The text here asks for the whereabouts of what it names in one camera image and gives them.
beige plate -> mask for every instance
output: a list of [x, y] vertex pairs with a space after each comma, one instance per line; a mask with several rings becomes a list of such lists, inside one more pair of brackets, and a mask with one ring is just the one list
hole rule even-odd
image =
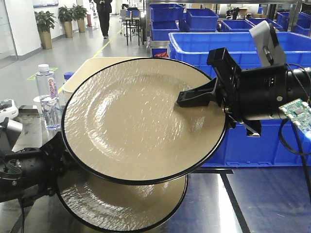
[[124, 185], [83, 169], [58, 179], [58, 196], [84, 224], [104, 232], [145, 231], [168, 220], [181, 204], [187, 176], [152, 185]]
[[82, 167], [118, 183], [185, 175], [216, 150], [225, 133], [225, 115], [216, 103], [176, 104], [180, 91], [208, 81], [199, 70], [169, 59], [107, 67], [82, 83], [65, 107], [66, 146]]

water bottle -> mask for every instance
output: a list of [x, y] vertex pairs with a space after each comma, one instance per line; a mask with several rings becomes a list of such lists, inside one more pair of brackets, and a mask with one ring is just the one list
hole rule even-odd
[[68, 79], [70, 79], [71, 78], [71, 76], [74, 74], [74, 72], [66, 72], [65, 74], [64, 74], [64, 82], [63, 82], [63, 84], [65, 84], [67, 81], [68, 81]]
[[39, 72], [35, 74], [35, 80], [40, 96], [42, 114], [45, 127], [48, 130], [60, 128], [61, 109], [55, 82], [55, 74], [50, 71], [48, 64], [38, 65]]

potted plant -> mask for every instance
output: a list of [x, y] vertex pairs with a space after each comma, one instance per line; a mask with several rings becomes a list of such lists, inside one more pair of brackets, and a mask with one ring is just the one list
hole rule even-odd
[[86, 32], [86, 24], [84, 18], [87, 16], [87, 9], [80, 5], [73, 5], [73, 17], [77, 20], [78, 29], [80, 33]]
[[50, 29], [54, 29], [54, 18], [56, 18], [54, 13], [50, 13], [49, 11], [35, 11], [35, 20], [37, 22], [42, 48], [45, 50], [50, 50], [52, 48]]
[[64, 31], [66, 38], [72, 38], [72, 20], [73, 9], [67, 8], [67, 6], [61, 6], [58, 8], [58, 18], [64, 25]]

green circuit board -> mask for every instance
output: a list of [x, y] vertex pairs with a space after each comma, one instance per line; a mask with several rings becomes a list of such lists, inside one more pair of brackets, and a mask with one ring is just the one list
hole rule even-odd
[[280, 106], [279, 109], [301, 132], [311, 137], [311, 108], [307, 102], [296, 99]]

bottle cap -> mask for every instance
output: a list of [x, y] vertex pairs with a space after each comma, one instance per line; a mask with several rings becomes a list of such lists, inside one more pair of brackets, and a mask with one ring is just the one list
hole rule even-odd
[[64, 78], [65, 78], [66, 80], [68, 80], [68, 79], [70, 79], [70, 77], [71, 77], [73, 74], [74, 74], [74, 72], [66, 72], [66, 73], [64, 74]]
[[49, 71], [50, 67], [48, 64], [40, 64], [40, 65], [38, 65], [38, 69], [39, 69], [39, 71]]

